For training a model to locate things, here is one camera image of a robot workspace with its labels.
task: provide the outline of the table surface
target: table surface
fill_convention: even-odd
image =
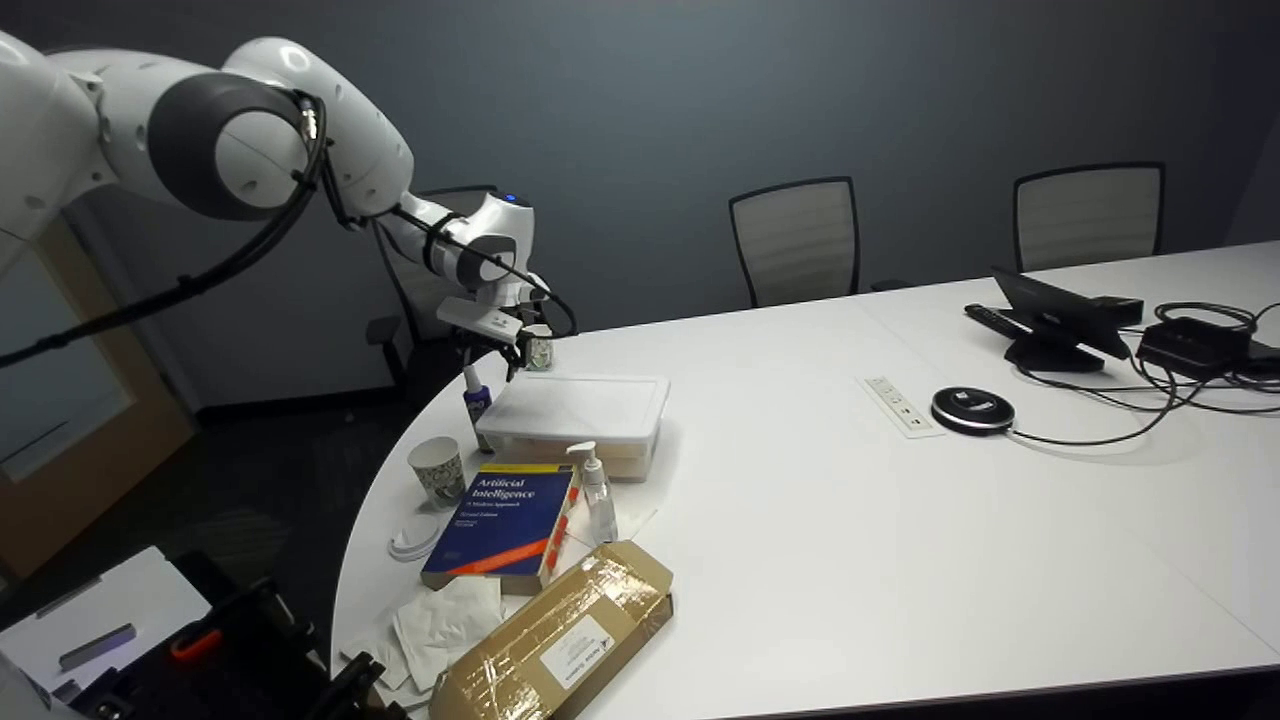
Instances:
[[[1280,298],[1280,243],[1037,276],[1148,307],[1261,307]],[[1007,339],[963,320],[963,303],[1002,298],[993,280],[963,280],[555,339],[555,372],[672,378],[655,464],[616,498],[622,536],[674,573],[674,619],[593,715],[858,706],[1280,664],[1280,414],[1183,409],[1090,451],[907,430],[866,378],[920,411],[935,389],[993,389],[1041,435],[1148,420],[1025,378],[1000,359]],[[1261,335],[1280,339],[1280,311]],[[501,392],[494,359],[478,376]],[[1128,364],[1108,359],[1108,376],[1130,383]],[[458,378],[364,497],[333,653],[383,629],[417,589],[417,564],[383,548],[421,523],[402,455],[427,435],[476,448]]]

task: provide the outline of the chair backrest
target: chair backrest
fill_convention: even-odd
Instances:
[[[421,191],[431,204],[442,204],[458,216],[476,213],[485,204],[485,191],[494,191],[491,183],[462,183],[462,189],[435,189],[435,191]],[[431,276],[417,254],[400,254],[400,252],[383,252],[388,273],[394,280],[400,303],[411,320],[411,335],[440,335],[440,320],[435,307],[442,303],[442,295],[452,295],[452,289]]]
[[[857,291],[852,181],[799,181],[727,200],[752,303]]]
[[[1162,165],[1097,165],[1015,181],[1020,267],[1153,254],[1161,247]]]

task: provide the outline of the white box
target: white box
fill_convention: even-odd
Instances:
[[[645,478],[663,401],[663,376],[519,372],[476,430],[504,461],[562,461],[568,443],[596,438],[609,474]]]

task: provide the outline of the book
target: book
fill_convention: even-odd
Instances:
[[[504,590],[539,590],[555,573],[577,503],[562,464],[485,464],[440,530],[425,579],[501,576]]]

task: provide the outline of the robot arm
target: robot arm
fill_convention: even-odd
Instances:
[[[290,39],[252,39],[216,73],[149,51],[39,54],[0,33],[0,103],[19,108],[0,137],[0,267],[99,183],[223,220],[270,216],[309,168],[309,123],[325,118],[326,200],[344,224],[402,216],[421,229],[425,262],[452,282],[442,323],[515,345],[525,320],[506,307],[546,291],[527,273],[531,209],[489,194],[452,216],[411,194],[411,153],[391,118]]]

